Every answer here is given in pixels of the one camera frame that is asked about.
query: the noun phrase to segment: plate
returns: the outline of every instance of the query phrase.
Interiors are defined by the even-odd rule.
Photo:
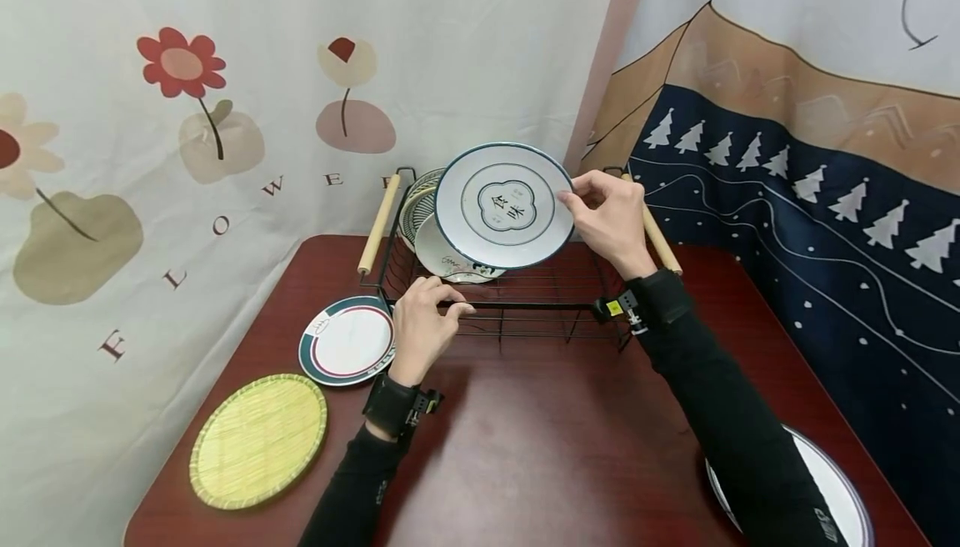
[[[190,485],[213,508],[262,503],[301,475],[326,429],[327,400],[309,378],[255,380],[204,423],[190,452]]]
[[[419,227],[433,214],[436,192],[435,188],[423,188],[416,194],[411,194],[400,210],[400,238],[403,238],[411,251],[414,250],[414,239]]]
[[[840,533],[847,540],[847,545],[850,545],[850,547],[873,547],[873,526],[870,522],[870,516],[867,515],[867,509],[860,500],[857,490],[853,488],[850,479],[834,463],[833,459],[823,453],[810,439],[803,437],[795,429],[787,426],[783,426],[783,428],[793,435],[797,451],[800,451],[803,463],[807,464],[810,475],[813,476],[823,498],[826,499],[830,514],[833,515],[833,520],[839,527]],[[733,525],[739,529],[737,518],[733,517],[730,504],[727,503],[727,498],[720,489],[720,481],[708,462],[707,477],[721,507],[726,511],[727,516],[730,516]]]
[[[573,233],[557,193],[569,175],[526,144],[481,144],[447,167],[437,186],[437,226],[467,260],[517,269],[554,255]]]
[[[478,285],[499,278],[506,271],[488,268],[457,253],[440,232],[435,216],[426,218],[419,227],[414,244],[423,267],[448,282]]]
[[[436,188],[440,184],[440,177],[443,176],[443,170],[446,168],[431,169],[430,172],[414,180],[410,187],[410,194],[419,193],[424,188]]]
[[[299,362],[328,387],[377,375],[393,359],[393,320],[379,297],[356,296],[324,309],[303,331]]]

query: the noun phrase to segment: round bamboo placemat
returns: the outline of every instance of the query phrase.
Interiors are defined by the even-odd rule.
[[[227,397],[201,428],[190,484],[203,503],[242,509],[301,475],[327,429],[327,400],[298,374],[274,374]]]

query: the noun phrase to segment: red flower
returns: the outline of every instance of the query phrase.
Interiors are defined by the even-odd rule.
[[[174,28],[162,28],[159,41],[146,36],[137,41],[137,50],[150,63],[143,68],[143,79],[160,83],[164,97],[176,97],[181,91],[190,97],[202,98],[210,88],[223,88],[227,80],[216,73],[226,63],[214,57],[214,45],[209,36],[198,34],[188,45],[185,37]]]

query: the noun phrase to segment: curtain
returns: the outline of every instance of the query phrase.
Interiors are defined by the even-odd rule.
[[[958,2],[642,0],[582,161],[737,258],[936,545],[960,535]]]
[[[102,547],[299,242],[397,166],[563,159],[611,0],[0,3],[0,544]]]

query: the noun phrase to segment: wrist-mounted device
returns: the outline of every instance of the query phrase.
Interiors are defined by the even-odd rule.
[[[673,324],[693,308],[683,282],[673,270],[659,269],[646,278],[627,282],[627,289],[617,299],[601,299],[593,303],[593,317],[600,324],[625,315],[633,334],[650,328]]]
[[[430,389],[424,393],[419,384],[404,387],[393,382],[384,370],[373,379],[362,414],[391,437],[399,439],[417,427],[422,415],[436,412],[442,401],[440,391]]]

